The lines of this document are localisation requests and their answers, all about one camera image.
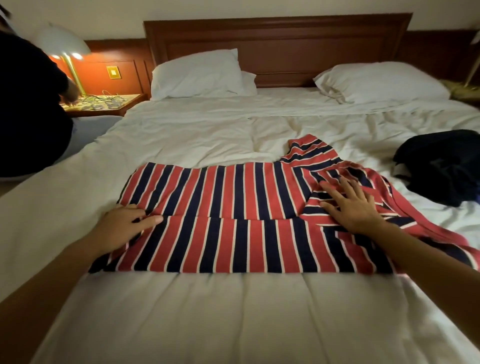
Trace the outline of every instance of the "bedside table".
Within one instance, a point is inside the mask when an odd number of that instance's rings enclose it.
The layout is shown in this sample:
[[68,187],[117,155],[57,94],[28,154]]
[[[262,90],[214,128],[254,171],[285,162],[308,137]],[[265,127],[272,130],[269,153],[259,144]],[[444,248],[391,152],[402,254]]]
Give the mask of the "bedside table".
[[480,108],[480,87],[467,86],[463,82],[453,82],[448,80],[440,80],[450,91],[451,99],[464,102],[476,108]]
[[125,116],[128,109],[147,100],[147,94],[99,95],[80,97],[78,104],[74,106],[62,104],[62,106],[71,118],[100,115]]

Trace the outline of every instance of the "white bedsheet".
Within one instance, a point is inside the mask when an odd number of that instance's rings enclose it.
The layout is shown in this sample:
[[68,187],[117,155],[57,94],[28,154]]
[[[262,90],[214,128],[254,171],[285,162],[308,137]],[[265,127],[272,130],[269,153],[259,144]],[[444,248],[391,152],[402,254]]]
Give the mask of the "white bedsheet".
[[[480,248],[480,206],[435,204],[390,175],[409,137],[480,131],[455,101],[337,105],[312,89],[147,101],[79,154],[0,198],[0,300],[93,227],[147,161],[273,161],[307,133],[381,172],[432,222]],[[355,274],[99,273],[85,277],[34,363],[478,363],[408,278]]]

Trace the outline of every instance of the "wooden headboard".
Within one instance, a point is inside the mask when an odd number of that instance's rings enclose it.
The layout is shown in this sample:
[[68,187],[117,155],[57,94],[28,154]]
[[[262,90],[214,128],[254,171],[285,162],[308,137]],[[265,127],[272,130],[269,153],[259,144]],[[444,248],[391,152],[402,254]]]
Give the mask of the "wooden headboard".
[[312,86],[337,64],[392,60],[412,14],[144,22],[156,65],[215,49],[239,50],[258,87]]

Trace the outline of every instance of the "black shirt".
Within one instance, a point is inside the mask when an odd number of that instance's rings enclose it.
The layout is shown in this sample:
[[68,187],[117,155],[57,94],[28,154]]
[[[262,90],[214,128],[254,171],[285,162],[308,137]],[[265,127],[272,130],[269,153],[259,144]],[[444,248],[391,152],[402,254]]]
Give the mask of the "black shirt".
[[0,31],[0,177],[35,173],[67,149],[73,122],[59,105],[67,76],[40,48]]

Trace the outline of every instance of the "striped shirt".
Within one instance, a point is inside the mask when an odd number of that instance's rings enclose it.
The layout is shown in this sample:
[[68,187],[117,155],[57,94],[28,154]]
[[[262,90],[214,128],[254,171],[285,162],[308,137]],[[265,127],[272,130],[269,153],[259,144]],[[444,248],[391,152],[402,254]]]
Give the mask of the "striped shirt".
[[429,222],[385,177],[340,159],[313,135],[289,145],[289,153],[273,163],[199,169],[142,165],[119,202],[165,219],[97,259],[90,272],[398,272],[369,238],[349,233],[320,207],[333,200],[319,182],[342,192],[340,175],[358,180],[385,220],[478,267],[479,251],[461,235]]

